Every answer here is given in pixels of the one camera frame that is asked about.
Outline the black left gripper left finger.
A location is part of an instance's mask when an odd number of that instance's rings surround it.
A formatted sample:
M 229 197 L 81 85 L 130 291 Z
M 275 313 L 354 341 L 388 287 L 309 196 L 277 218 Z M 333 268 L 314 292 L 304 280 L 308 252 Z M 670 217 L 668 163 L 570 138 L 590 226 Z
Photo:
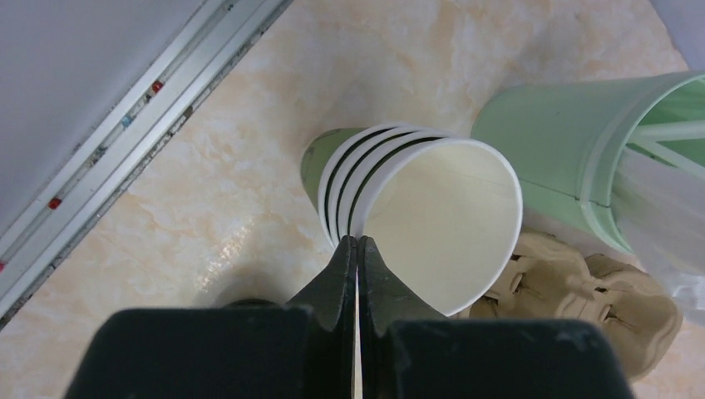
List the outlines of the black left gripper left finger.
M 355 239 L 277 307 L 131 308 L 97 330 L 68 398 L 350 398 Z

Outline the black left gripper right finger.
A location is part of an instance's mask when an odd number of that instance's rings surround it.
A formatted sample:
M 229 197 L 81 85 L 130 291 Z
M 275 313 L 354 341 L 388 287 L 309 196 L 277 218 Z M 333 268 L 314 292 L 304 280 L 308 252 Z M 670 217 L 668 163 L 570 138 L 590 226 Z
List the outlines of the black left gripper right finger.
M 630 398 L 605 336 L 570 319 L 448 318 L 385 264 L 357 252 L 366 398 Z

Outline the stack of green paper cups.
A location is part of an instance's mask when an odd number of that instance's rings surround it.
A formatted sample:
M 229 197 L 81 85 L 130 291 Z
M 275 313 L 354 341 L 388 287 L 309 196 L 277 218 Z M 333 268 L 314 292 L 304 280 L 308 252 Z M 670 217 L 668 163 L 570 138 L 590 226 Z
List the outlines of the stack of green paper cups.
M 495 148 L 404 123 L 322 133 L 300 176 L 332 246 L 372 238 L 437 312 L 470 307 L 500 277 L 523 218 L 520 182 Z

